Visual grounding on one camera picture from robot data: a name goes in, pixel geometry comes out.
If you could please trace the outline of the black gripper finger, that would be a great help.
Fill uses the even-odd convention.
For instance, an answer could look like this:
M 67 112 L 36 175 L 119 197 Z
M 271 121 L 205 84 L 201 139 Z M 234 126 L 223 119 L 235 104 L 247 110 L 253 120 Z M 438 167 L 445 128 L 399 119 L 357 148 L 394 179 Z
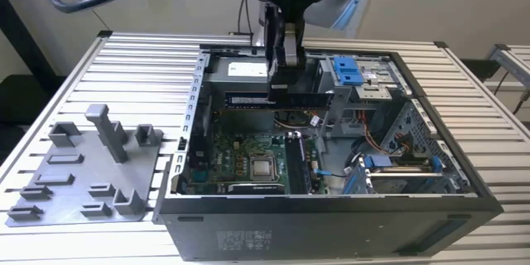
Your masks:
M 285 24 L 271 48 L 271 68 L 269 78 L 269 100 L 282 101 L 289 89 L 299 81 L 306 70 L 306 53 L 302 46 L 303 25 Z
M 286 87 L 282 77 L 285 64 L 283 37 L 285 21 L 278 6 L 265 6 L 265 57 L 269 67 L 269 84 L 271 87 Z

